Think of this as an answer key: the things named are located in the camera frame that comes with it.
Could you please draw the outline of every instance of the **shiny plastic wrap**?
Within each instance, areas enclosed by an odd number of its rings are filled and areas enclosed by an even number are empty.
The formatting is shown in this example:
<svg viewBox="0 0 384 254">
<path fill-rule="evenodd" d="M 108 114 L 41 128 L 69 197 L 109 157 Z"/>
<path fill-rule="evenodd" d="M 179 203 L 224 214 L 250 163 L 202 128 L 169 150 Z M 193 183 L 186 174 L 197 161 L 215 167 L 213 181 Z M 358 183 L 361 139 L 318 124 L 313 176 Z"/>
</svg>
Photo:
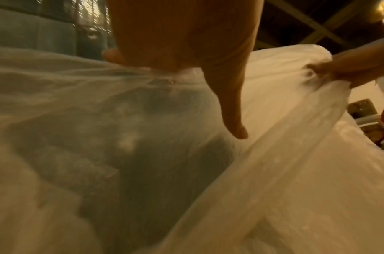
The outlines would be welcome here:
<svg viewBox="0 0 384 254">
<path fill-rule="evenodd" d="M 0 48 L 0 254 L 384 254 L 384 153 L 319 46 L 251 54 L 249 139 L 196 69 Z"/>
</svg>

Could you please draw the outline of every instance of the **clear plastic sheet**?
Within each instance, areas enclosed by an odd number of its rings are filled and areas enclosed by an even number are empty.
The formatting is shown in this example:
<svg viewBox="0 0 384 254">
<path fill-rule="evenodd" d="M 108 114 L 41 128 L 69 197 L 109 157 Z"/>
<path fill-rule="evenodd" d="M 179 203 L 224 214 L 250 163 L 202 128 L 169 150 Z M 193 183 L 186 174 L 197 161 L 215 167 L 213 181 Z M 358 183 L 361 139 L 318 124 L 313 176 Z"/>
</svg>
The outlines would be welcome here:
<svg viewBox="0 0 384 254">
<path fill-rule="evenodd" d="M 0 48 L 0 254 L 384 254 L 384 153 L 303 68 L 330 57 L 252 53 L 241 141 L 198 69 Z"/>
</svg>

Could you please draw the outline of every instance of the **white plastic bag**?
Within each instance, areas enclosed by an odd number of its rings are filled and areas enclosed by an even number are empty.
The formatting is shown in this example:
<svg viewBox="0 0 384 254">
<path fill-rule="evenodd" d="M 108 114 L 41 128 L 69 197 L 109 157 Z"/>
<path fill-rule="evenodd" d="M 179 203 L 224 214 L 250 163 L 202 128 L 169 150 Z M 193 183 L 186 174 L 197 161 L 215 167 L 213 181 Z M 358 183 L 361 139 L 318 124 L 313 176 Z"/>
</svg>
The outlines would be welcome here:
<svg viewBox="0 0 384 254">
<path fill-rule="evenodd" d="M 0 253 L 384 254 L 384 154 L 303 68 L 329 58 L 252 53 L 240 141 L 199 70 L 0 48 Z"/>
</svg>

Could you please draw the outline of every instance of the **dark ceiling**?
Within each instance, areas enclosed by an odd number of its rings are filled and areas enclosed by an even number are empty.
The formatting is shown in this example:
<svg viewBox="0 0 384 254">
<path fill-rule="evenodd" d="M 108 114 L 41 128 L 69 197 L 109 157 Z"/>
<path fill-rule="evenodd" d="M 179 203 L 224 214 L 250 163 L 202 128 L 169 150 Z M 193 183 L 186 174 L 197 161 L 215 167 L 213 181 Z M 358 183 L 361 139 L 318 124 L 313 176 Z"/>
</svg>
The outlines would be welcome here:
<svg viewBox="0 0 384 254">
<path fill-rule="evenodd" d="M 255 50 L 318 44 L 333 54 L 384 37 L 370 22 L 378 0 L 266 0 Z"/>
</svg>

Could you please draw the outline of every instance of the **person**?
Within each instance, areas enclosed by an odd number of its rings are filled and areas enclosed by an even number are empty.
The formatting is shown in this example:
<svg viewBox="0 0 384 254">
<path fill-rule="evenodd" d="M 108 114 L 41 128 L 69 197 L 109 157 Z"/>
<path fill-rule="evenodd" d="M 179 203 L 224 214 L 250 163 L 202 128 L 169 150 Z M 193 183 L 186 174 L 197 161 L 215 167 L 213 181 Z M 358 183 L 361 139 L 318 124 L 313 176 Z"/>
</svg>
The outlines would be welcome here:
<svg viewBox="0 0 384 254">
<path fill-rule="evenodd" d="M 107 0 L 116 49 L 106 61 L 178 72 L 201 67 L 217 95 L 226 128 L 248 138 L 241 121 L 245 67 L 254 47 L 264 0 Z M 384 74 L 384 42 L 308 65 L 358 86 Z"/>
</svg>

